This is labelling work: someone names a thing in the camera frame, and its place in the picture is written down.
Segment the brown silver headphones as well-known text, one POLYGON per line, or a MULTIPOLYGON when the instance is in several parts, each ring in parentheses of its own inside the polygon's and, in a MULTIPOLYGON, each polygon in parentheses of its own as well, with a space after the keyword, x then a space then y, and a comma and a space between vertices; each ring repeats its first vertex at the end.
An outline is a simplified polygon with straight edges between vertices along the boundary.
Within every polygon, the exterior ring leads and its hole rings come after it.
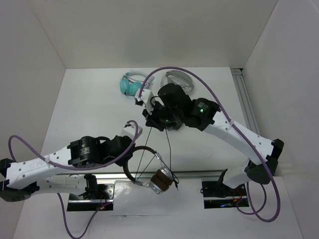
POLYGON ((156 194, 162 194, 168 191, 171 187, 178 188, 179 179, 173 175, 172 169, 168 164, 164 162, 164 159, 159 152, 148 146, 140 146, 141 149, 135 151, 139 156, 149 156, 148 162, 142 164, 138 163, 136 171, 131 171, 129 168, 129 161, 124 167, 122 167, 124 173, 128 179, 136 186, 144 187, 154 191, 156 194), (144 172, 155 172, 155 174, 148 179, 134 179, 131 173, 144 173, 144 172))

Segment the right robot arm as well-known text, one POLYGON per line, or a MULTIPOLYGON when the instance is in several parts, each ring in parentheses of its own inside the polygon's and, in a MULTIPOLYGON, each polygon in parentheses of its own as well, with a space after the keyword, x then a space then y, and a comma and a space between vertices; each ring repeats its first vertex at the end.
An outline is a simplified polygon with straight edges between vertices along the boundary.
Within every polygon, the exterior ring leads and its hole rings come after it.
POLYGON ((266 139, 227 119, 218 103, 205 98, 191 99, 181 86, 173 83, 160 88, 160 102, 148 89, 139 90, 135 97, 136 103, 145 107, 146 126, 163 131, 168 125, 184 124, 218 137, 247 156, 247 161, 222 172, 217 184, 222 195, 229 195, 250 181, 262 185, 271 182, 284 147, 282 140, 266 139))

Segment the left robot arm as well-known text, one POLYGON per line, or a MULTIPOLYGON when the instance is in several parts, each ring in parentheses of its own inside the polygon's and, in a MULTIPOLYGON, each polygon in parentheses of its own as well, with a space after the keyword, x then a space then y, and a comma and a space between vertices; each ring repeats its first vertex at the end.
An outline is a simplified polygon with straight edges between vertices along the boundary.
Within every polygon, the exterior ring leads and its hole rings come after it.
POLYGON ((0 183, 0 197, 6 202, 19 202, 42 193, 69 193, 85 199, 94 198, 101 188, 94 175, 65 176, 65 172, 99 169, 116 163, 124 165, 135 149, 136 136, 84 136, 47 156, 17 162, 5 158, 0 161, 0 172, 5 177, 0 183))

